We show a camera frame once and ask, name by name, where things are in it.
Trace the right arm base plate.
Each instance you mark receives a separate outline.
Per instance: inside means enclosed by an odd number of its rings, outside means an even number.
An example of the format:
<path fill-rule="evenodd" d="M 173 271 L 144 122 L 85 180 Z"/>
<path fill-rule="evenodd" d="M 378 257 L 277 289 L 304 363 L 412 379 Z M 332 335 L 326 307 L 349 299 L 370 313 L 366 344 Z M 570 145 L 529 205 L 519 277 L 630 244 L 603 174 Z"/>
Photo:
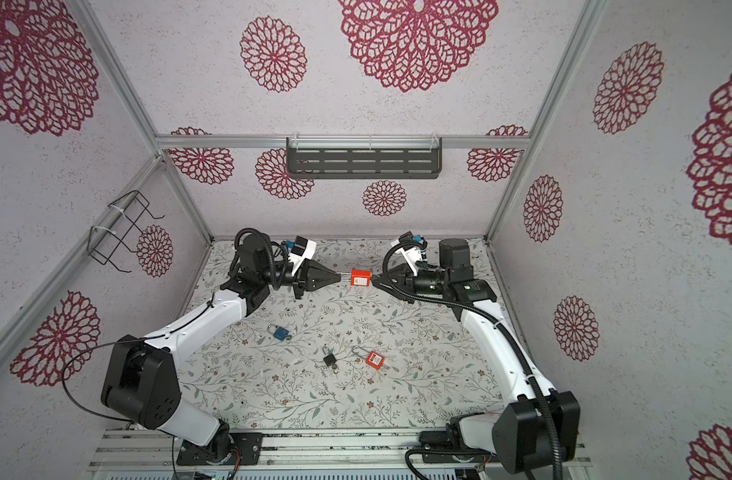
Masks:
<path fill-rule="evenodd" d="M 452 433 L 441 430 L 425 430 L 418 441 L 424 463 L 473 463 L 498 462 L 496 454 L 464 445 Z"/>

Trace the red padlock with warning label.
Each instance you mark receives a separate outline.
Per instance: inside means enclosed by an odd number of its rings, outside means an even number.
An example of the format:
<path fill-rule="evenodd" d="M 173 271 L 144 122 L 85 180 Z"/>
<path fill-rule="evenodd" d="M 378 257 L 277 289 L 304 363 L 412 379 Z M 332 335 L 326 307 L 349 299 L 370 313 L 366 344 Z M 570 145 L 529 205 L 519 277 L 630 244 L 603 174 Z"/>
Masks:
<path fill-rule="evenodd" d="M 374 350 L 367 349 L 362 346 L 353 346 L 351 349 L 352 353 L 363 360 L 368 366 L 379 371 L 384 365 L 385 358 Z"/>

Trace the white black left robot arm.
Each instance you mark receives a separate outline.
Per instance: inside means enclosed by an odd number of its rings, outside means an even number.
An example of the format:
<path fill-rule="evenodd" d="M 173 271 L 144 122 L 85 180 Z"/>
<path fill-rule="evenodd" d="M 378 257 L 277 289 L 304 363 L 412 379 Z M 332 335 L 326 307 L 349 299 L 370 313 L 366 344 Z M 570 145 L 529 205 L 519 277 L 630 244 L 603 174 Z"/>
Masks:
<path fill-rule="evenodd" d="M 283 286 L 295 298 L 342 277 L 314 260 L 316 244 L 304 237 L 276 242 L 243 228 L 233 242 L 227 280 L 200 307 L 142 337 L 109 343 L 112 352 L 100 401 L 108 419 L 130 421 L 178 437 L 201 463 L 226 464 L 238 452 L 229 424 L 183 399 L 178 371 L 201 347 L 247 319 Z"/>

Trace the red padlock with property label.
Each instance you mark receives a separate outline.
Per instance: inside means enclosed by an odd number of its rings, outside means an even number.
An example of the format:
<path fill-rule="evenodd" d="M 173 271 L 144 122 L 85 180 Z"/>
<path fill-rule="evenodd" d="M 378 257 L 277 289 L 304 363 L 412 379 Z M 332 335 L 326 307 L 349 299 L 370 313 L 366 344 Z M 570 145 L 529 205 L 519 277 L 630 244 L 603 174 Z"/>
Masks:
<path fill-rule="evenodd" d="M 356 287 L 369 287 L 372 283 L 371 278 L 372 273 L 367 270 L 352 269 L 342 274 L 342 280 L 344 282 Z"/>

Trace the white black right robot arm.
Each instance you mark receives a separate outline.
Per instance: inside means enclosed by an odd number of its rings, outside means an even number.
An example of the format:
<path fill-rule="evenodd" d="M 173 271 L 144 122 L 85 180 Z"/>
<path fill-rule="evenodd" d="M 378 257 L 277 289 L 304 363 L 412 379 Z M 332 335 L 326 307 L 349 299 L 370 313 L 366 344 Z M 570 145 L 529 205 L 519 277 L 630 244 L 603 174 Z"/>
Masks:
<path fill-rule="evenodd" d="M 426 249 L 412 233 L 393 241 L 373 286 L 408 303 L 449 308 L 480 348 L 505 406 L 499 414 L 455 416 L 442 433 L 421 433 L 420 447 L 404 455 L 407 467 L 421 478 L 415 456 L 430 463 L 491 461 L 511 475 L 533 478 L 535 470 L 550 468 L 553 478 L 563 478 L 577 448 L 578 400 L 558 391 L 529 357 L 494 290 L 475 276 L 465 240 L 441 241 L 437 264 L 428 262 Z"/>

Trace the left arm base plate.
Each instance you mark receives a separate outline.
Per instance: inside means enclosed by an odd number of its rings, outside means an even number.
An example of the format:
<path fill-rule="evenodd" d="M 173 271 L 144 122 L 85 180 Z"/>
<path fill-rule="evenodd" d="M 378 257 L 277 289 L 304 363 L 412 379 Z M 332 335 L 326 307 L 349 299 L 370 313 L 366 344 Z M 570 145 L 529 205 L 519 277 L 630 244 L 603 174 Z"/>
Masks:
<path fill-rule="evenodd" d="M 177 466 L 256 465 L 264 435 L 262 433 L 221 432 L 206 446 L 185 440 L 175 457 Z"/>

